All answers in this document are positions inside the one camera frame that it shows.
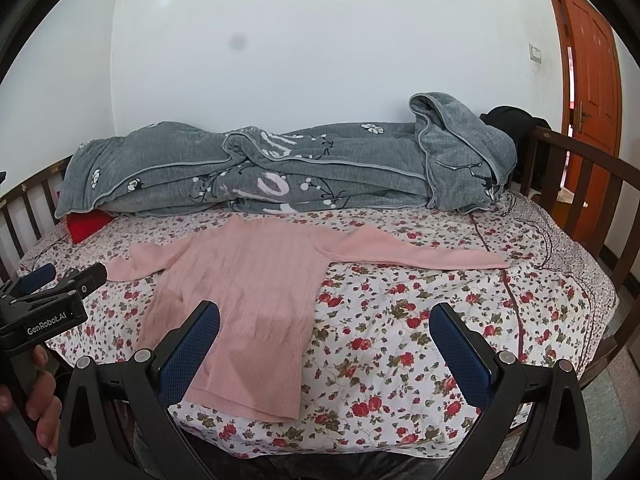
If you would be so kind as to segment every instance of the sweater sleeve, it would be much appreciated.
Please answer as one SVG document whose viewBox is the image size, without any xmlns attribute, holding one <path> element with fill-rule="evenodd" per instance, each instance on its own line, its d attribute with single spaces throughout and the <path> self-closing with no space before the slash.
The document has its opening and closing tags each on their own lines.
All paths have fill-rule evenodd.
<svg viewBox="0 0 640 480">
<path fill-rule="evenodd" d="M 505 269 L 508 266 L 498 254 L 418 247 L 369 225 L 349 233 L 323 228 L 314 241 L 316 248 L 332 262 L 398 264 L 439 270 Z"/>
<path fill-rule="evenodd" d="M 130 258 L 114 258 L 107 264 L 107 279 L 110 282 L 131 282 L 168 269 L 184 254 L 192 236 L 180 238 L 166 245 L 151 242 L 132 244 Z"/>
</svg>

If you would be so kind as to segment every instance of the gray blanket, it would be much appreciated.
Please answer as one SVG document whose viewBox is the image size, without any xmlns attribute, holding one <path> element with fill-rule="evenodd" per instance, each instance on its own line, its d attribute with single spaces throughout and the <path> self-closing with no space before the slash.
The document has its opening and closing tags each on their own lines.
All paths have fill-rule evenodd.
<svg viewBox="0 0 640 480">
<path fill-rule="evenodd" d="M 415 123 L 217 134 L 163 122 L 92 140 L 69 163 L 56 216 L 489 207 L 516 161 L 511 139 L 446 94 L 416 94 L 410 107 Z"/>
</svg>

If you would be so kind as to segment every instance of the screw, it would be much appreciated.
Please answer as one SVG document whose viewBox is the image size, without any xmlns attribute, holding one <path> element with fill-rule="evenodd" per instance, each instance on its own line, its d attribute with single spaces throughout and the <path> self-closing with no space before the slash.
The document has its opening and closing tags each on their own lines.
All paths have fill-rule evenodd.
<svg viewBox="0 0 640 480">
<path fill-rule="evenodd" d="M 514 364 L 514 362 L 516 362 L 516 356 L 511 352 L 502 351 L 498 354 L 498 357 L 500 358 L 500 361 L 502 361 L 506 365 L 512 365 Z"/>
<path fill-rule="evenodd" d="M 85 356 L 82 356 L 81 358 L 79 358 L 78 361 L 76 361 L 76 366 L 78 368 L 80 368 L 80 369 L 87 368 L 90 363 L 91 363 L 91 359 L 89 359 L 85 355 Z"/>
<path fill-rule="evenodd" d="M 136 354 L 133 356 L 133 358 L 138 363 L 144 363 L 145 361 L 148 361 L 150 357 L 151 357 L 151 352 L 146 348 L 143 348 L 142 350 L 138 350 Z"/>
<path fill-rule="evenodd" d="M 574 366 L 566 359 L 560 359 L 558 364 L 560 369 L 564 370 L 565 372 L 570 372 L 571 370 L 574 369 Z"/>
</svg>

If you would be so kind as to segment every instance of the finger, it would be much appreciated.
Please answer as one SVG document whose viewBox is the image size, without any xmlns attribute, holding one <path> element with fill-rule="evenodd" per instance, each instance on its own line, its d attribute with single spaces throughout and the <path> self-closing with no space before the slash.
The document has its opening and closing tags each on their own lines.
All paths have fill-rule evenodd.
<svg viewBox="0 0 640 480">
<path fill-rule="evenodd" d="M 29 400 L 25 404 L 25 411 L 31 420 L 38 420 L 44 410 L 51 404 L 53 391 L 56 389 L 56 380 L 49 372 L 40 372 L 33 385 Z"/>
<path fill-rule="evenodd" d="M 36 428 L 36 437 L 42 447 L 47 448 L 53 444 L 53 437 L 60 423 L 60 413 L 62 413 L 62 402 L 59 398 L 53 397 L 50 405 L 40 416 Z"/>
<path fill-rule="evenodd" d="M 0 384 L 0 413 L 7 413 L 13 405 L 9 388 Z"/>
<path fill-rule="evenodd" d="M 58 454 L 58 437 L 59 436 L 60 436 L 60 420 L 58 420 L 56 432 L 53 434 L 53 438 L 51 439 L 51 444 L 47 448 L 52 455 Z"/>
<path fill-rule="evenodd" d="M 47 355 L 47 351 L 42 346 L 38 345 L 31 352 L 31 360 L 36 366 L 44 366 L 49 361 L 49 355 Z"/>
</svg>

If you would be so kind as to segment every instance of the bed rail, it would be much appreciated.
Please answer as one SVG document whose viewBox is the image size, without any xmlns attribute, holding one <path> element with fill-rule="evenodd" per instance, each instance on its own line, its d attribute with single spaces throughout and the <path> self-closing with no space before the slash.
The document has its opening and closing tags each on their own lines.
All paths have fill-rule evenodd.
<svg viewBox="0 0 640 480">
<path fill-rule="evenodd" d="M 51 186 L 49 181 L 52 177 L 59 174 L 62 179 L 65 177 L 66 167 L 69 164 L 71 157 L 63 158 L 62 160 L 57 161 L 55 164 L 51 164 L 48 168 L 45 168 L 42 171 L 39 171 L 35 175 L 29 177 L 23 183 L 18 184 L 18 186 L 10 189 L 4 195 L 0 196 L 0 210 L 2 211 L 2 217 L 4 218 L 4 222 L 6 224 L 6 228 L 9 231 L 9 236 L 11 237 L 12 243 L 14 245 L 15 251 L 18 256 L 23 257 L 25 250 L 29 248 L 25 248 L 22 246 L 20 242 L 20 238 L 18 237 L 18 233 L 15 228 L 14 219 L 12 218 L 10 212 L 10 205 L 18 200 L 22 201 L 24 205 L 24 209 L 29 218 L 29 224 L 31 230 L 33 231 L 33 235 L 36 240 L 42 238 L 42 230 L 38 225 L 36 215 L 34 213 L 33 204 L 28 195 L 28 191 L 35 187 L 40 186 L 44 193 L 45 200 L 47 202 L 47 208 L 49 209 L 49 214 L 51 215 L 51 219 L 54 224 L 58 224 L 60 221 L 55 217 L 56 211 L 56 203 L 53 199 L 53 193 L 51 192 Z M 0 280 L 5 282 L 11 276 L 10 271 L 10 263 L 6 262 L 2 259 L 0 255 Z"/>
<path fill-rule="evenodd" d="M 549 145 L 549 155 L 546 163 L 546 171 L 542 183 L 542 194 L 540 195 L 540 207 L 550 215 L 556 204 L 556 197 L 560 189 L 562 173 L 566 161 L 567 152 L 579 156 L 580 175 L 575 188 L 575 196 L 563 230 L 570 237 L 574 238 L 575 228 L 578 225 L 582 204 L 591 180 L 591 172 L 594 166 L 599 166 L 610 175 L 604 202 L 600 215 L 596 221 L 593 233 L 588 240 L 583 242 L 583 246 L 591 256 L 597 258 L 604 247 L 604 242 L 609 233 L 613 217 L 618 206 L 622 184 L 628 183 L 630 186 L 640 190 L 640 170 L 633 167 L 628 162 L 621 160 L 609 153 L 591 146 L 572 137 L 536 127 L 532 131 L 529 146 L 527 148 L 527 158 L 525 160 L 524 172 L 522 175 L 522 185 L 520 192 L 524 195 L 529 193 L 529 187 L 533 175 L 534 161 L 538 144 L 544 142 Z M 620 254 L 620 259 L 612 270 L 611 281 L 619 291 L 628 276 L 631 268 L 638 257 L 640 251 L 640 205 L 636 209 L 636 216 L 626 239 L 625 247 Z M 585 385 L 604 370 L 607 364 L 615 355 L 625 347 L 629 338 L 640 324 L 640 296 L 626 315 L 622 325 L 613 336 L 604 338 L 593 361 L 589 364 L 584 374 L 580 378 L 580 384 Z"/>
</svg>

